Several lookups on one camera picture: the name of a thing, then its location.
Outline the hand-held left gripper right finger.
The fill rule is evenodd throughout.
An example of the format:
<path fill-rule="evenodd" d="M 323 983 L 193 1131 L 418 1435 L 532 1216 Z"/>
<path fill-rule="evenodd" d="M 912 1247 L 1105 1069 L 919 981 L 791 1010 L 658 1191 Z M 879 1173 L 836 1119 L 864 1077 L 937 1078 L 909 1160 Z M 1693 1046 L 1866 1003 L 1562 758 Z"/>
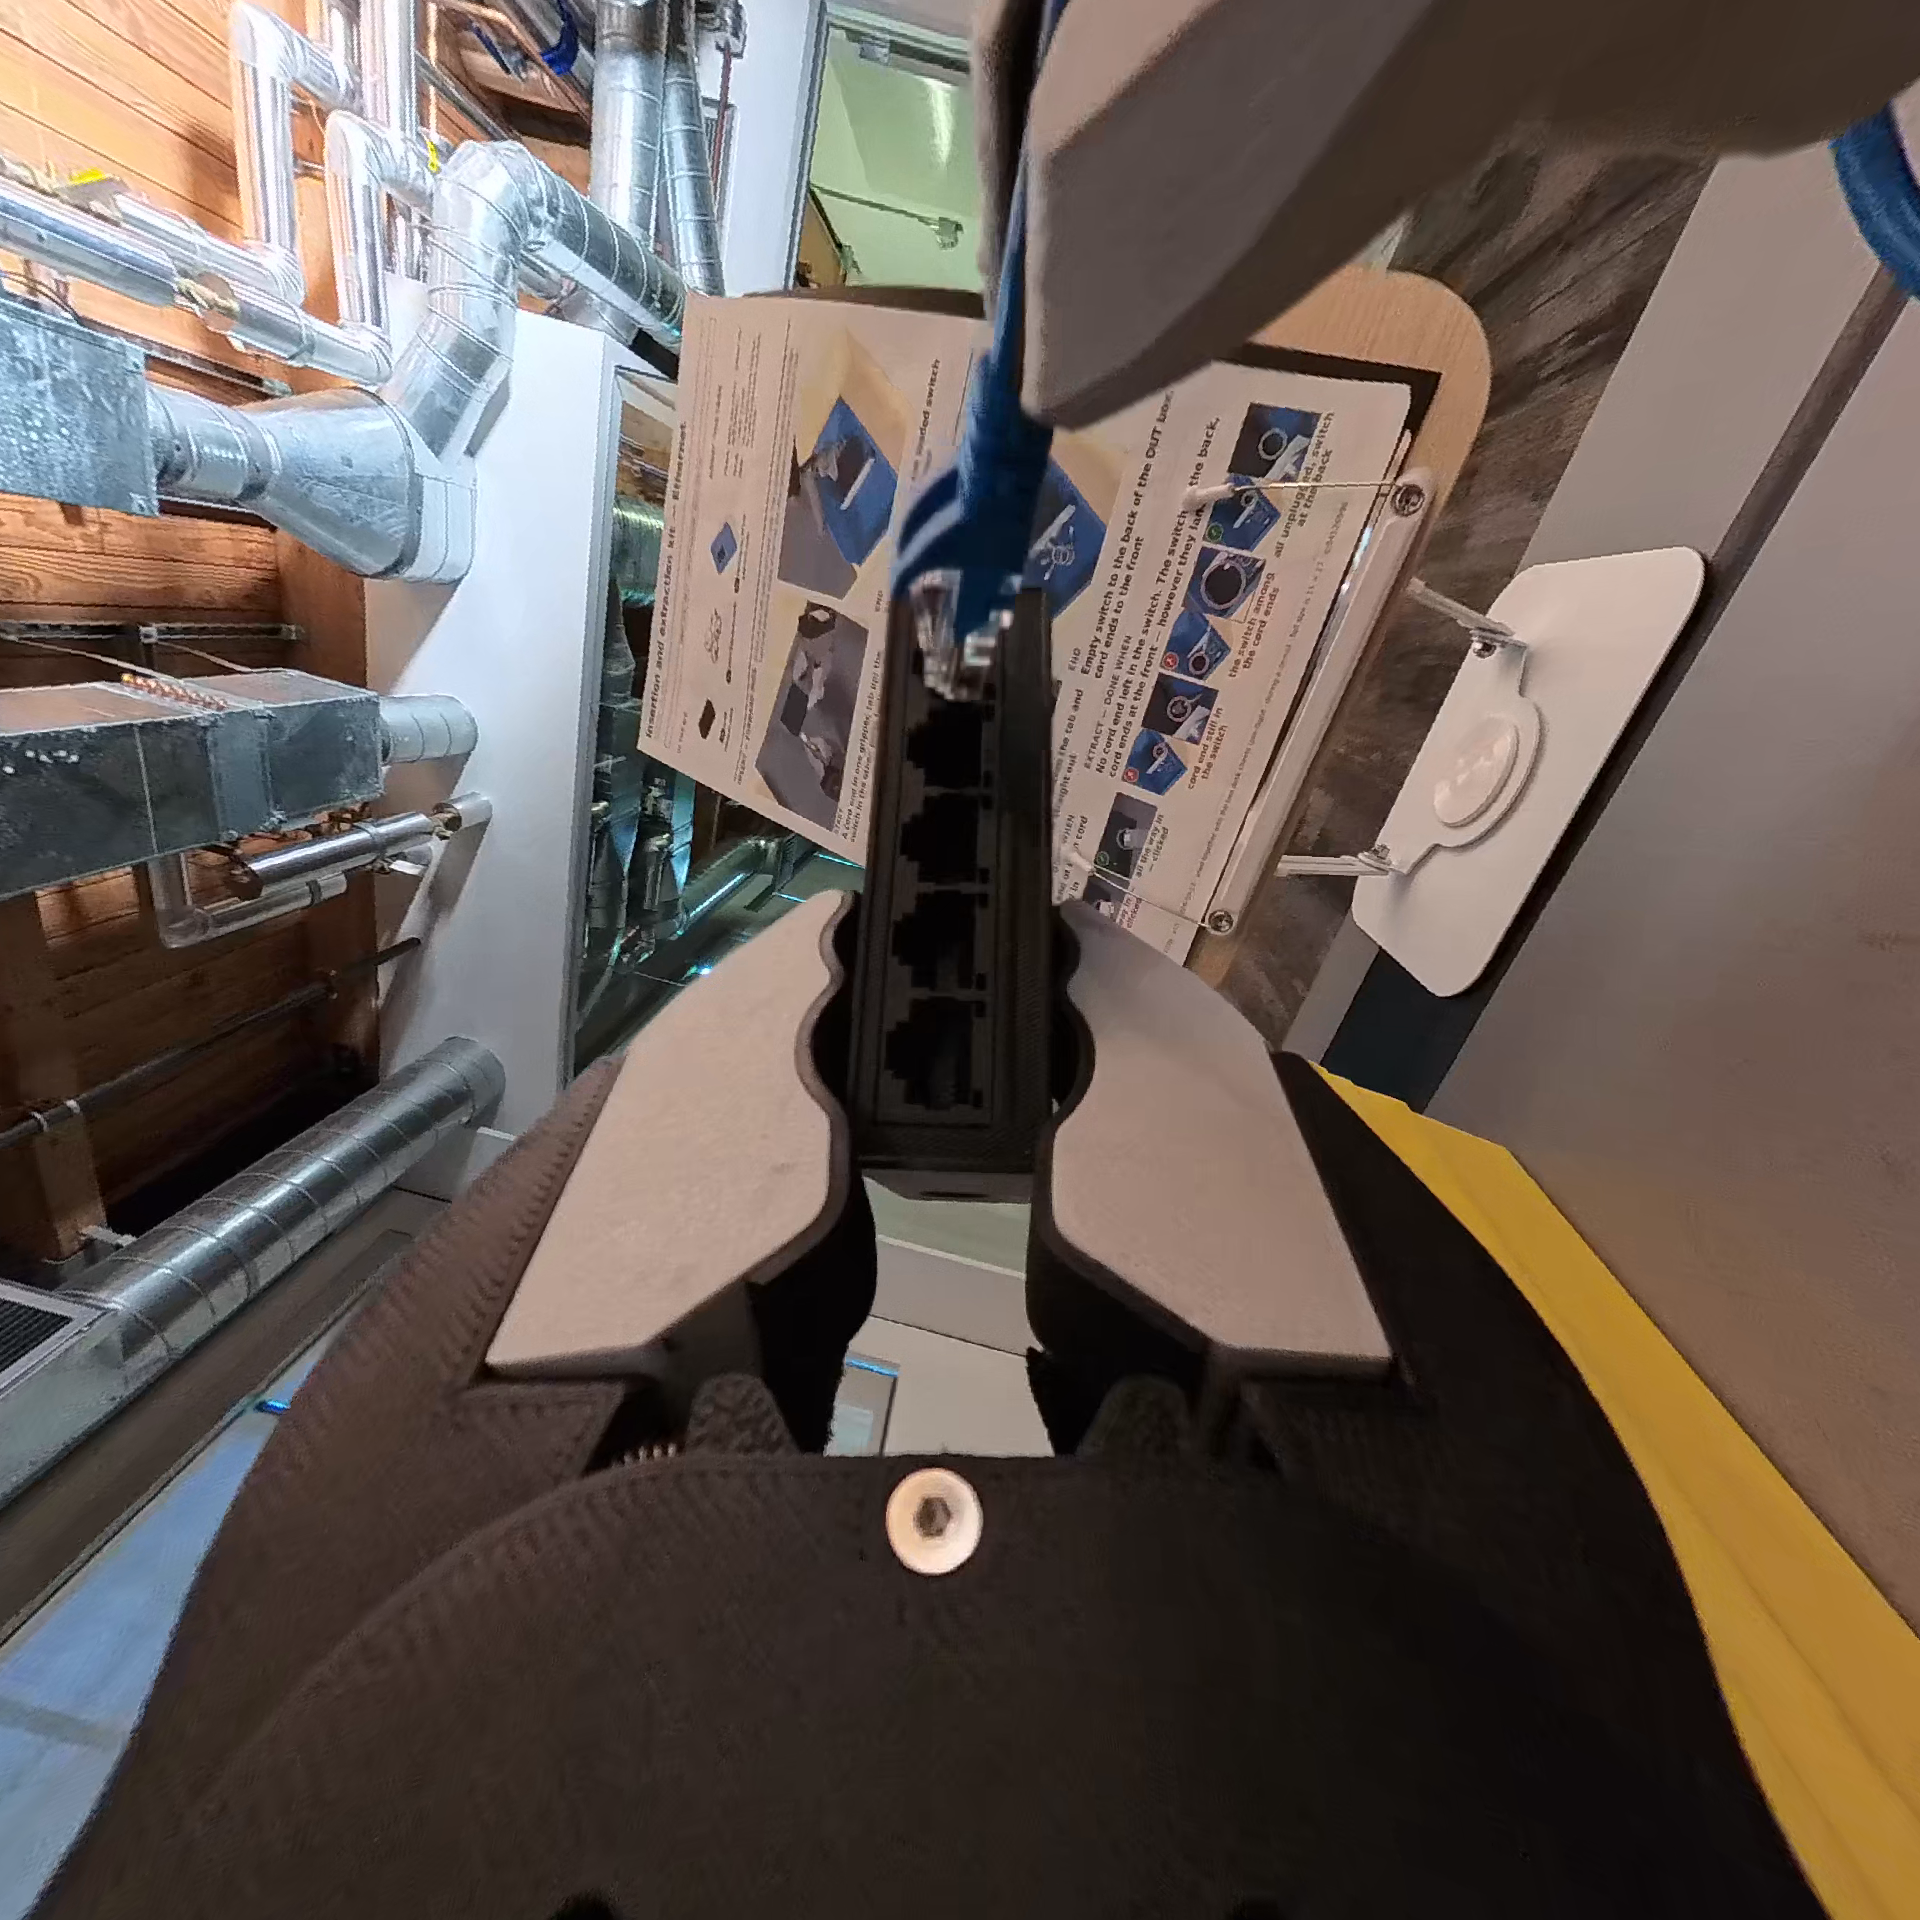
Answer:
<path fill-rule="evenodd" d="M 1250 1388 L 1377 1388 L 1389 1330 L 1260 1032 L 1085 903 L 1058 913 L 1058 1109 L 1027 1203 L 1027 1385 L 1075 1452 L 1163 1382 L 1205 1440 Z"/>

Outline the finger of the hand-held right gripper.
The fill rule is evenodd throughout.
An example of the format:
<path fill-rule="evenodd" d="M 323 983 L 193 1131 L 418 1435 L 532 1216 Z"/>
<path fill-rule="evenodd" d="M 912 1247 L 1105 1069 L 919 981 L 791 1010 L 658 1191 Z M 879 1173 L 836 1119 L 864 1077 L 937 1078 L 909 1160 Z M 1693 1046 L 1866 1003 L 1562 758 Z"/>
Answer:
<path fill-rule="evenodd" d="M 1917 4 L 1065 4 L 1023 95 L 1023 413 L 1232 358 L 1516 132 L 1772 154 L 1917 83 Z"/>
<path fill-rule="evenodd" d="M 1046 4 L 976 4 L 974 11 L 974 113 L 981 305 L 999 298 L 1005 238 L 1010 232 L 1014 180 L 1033 70 L 1042 62 Z"/>

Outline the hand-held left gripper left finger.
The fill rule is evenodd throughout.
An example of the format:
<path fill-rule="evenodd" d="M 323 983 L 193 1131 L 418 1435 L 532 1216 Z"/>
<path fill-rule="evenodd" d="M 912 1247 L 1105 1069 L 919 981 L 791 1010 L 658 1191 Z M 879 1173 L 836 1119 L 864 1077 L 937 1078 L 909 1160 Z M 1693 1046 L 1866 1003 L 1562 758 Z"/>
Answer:
<path fill-rule="evenodd" d="M 720 1375 L 758 1379 L 826 1452 L 877 1227 L 836 1078 L 855 893 L 791 905 L 621 1051 L 483 1375 L 611 1385 L 654 1431 Z"/>

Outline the black network switch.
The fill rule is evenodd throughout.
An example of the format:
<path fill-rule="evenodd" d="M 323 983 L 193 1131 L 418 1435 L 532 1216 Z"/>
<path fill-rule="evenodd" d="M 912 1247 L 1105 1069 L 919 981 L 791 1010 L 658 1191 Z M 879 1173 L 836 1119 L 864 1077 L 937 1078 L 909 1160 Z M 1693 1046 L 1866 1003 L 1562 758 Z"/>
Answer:
<path fill-rule="evenodd" d="M 1046 670 L 1042 591 L 1014 593 L 974 700 L 929 691 L 909 611 L 885 632 L 844 1114 L 857 1171 L 909 1198 L 1033 1188 L 1054 1113 Z"/>

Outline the yellow plastic bin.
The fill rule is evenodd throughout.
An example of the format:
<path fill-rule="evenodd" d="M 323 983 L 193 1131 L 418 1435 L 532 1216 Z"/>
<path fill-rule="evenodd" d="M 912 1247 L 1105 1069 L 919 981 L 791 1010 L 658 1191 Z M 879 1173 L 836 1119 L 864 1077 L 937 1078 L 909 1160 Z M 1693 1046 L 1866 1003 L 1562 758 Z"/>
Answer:
<path fill-rule="evenodd" d="M 1572 1361 L 1657 1509 L 1755 1782 L 1830 1916 L 1917 1916 L 1917 1631 L 1501 1143 L 1308 1062 Z"/>

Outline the black desk mat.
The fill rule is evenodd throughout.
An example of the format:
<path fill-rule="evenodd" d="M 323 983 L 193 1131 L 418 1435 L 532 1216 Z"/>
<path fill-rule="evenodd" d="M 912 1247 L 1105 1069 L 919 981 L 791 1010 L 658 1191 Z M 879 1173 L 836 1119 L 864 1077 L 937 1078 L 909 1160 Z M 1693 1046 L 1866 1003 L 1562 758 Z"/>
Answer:
<path fill-rule="evenodd" d="M 1318 1062 L 1354 1087 L 1427 1113 L 1474 1022 L 1480 994 L 1434 996 L 1393 953 L 1377 953 Z"/>

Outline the metal pipe fitting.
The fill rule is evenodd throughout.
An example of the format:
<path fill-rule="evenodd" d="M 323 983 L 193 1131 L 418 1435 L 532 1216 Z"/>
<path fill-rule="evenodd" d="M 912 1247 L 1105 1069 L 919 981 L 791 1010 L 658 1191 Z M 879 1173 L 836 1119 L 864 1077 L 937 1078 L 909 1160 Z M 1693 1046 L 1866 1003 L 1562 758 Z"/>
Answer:
<path fill-rule="evenodd" d="M 425 813 L 345 825 L 263 852 L 206 852 L 223 866 L 223 893 L 193 893 L 193 862 L 145 863 L 159 945 L 202 947 L 345 896 L 348 881 L 385 866 L 418 871 L 432 848 L 493 823 L 493 799 L 460 792 Z"/>

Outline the window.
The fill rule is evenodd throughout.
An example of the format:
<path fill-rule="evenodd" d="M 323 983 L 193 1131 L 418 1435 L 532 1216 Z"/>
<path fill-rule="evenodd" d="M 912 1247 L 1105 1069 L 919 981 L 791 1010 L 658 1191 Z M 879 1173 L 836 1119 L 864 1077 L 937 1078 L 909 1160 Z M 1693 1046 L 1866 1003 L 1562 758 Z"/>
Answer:
<path fill-rule="evenodd" d="M 3 1916 L 27 1916 L 121 1759 L 229 1506 L 339 1330 L 225 1418 L 3 1643 Z"/>

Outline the round metal duct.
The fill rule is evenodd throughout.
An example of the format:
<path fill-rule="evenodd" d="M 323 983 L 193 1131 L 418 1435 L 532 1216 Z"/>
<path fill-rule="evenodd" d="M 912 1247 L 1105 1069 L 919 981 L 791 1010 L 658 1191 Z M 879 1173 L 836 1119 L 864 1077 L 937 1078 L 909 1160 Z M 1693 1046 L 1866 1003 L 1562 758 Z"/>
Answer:
<path fill-rule="evenodd" d="M 3 1388 L 3 1503 L 348 1232 L 445 1142 L 490 1119 L 501 1092 L 493 1051 L 441 1042 L 76 1281 L 53 1289 L 101 1319 L 62 1356 Z"/>

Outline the white duct air vent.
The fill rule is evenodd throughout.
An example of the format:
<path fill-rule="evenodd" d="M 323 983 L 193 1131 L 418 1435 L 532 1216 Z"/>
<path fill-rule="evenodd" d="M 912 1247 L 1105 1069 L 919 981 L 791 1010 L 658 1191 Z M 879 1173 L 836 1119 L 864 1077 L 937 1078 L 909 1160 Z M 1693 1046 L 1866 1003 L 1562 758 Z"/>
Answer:
<path fill-rule="evenodd" d="M 53 1289 L 3 1281 L 3 1388 L 28 1379 L 80 1342 L 101 1311 Z"/>

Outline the large rectangular metal duct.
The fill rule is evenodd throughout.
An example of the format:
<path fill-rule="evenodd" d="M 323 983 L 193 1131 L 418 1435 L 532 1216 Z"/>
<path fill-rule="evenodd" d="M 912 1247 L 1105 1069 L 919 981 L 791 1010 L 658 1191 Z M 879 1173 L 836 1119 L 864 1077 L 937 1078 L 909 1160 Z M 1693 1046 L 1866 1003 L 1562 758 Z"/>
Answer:
<path fill-rule="evenodd" d="M 3 899 L 301 827 L 475 747 L 460 700 L 289 668 L 6 691 Z"/>

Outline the wide metal duct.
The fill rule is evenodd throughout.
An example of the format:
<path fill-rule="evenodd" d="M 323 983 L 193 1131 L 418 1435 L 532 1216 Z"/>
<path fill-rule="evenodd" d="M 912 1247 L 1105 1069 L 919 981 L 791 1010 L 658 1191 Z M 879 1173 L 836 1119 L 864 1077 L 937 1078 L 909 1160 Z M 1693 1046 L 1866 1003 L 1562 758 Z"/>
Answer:
<path fill-rule="evenodd" d="M 524 268 L 585 293 L 621 345 L 682 345 L 682 277 L 518 143 L 466 143 L 432 180 L 425 314 L 374 390 L 223 405 L 148 380 L 129 341 L 6 299 L 3 494 L 126 516 L 232 506 L 354 577 L 456 583 Z"/>

